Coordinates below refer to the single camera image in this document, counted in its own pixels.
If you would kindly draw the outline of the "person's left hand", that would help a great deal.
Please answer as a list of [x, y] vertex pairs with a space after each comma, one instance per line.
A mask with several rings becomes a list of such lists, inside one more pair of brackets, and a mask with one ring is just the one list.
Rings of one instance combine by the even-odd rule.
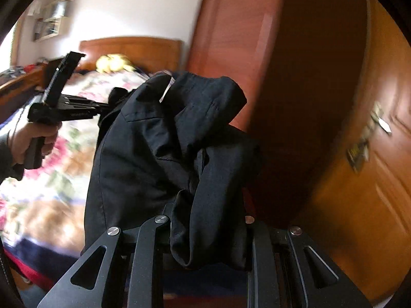
[[16, 128], [15, 131], [9, 132], [7, 145], [11, 151], [12, 164], [23, 164], [26, 152], [34, 138], [45, 138], [41, 154], [42, 156], [49, 155], [54, 149], [61, 126], [61, 123], [46, 125], [28, 122], [24, 126]]

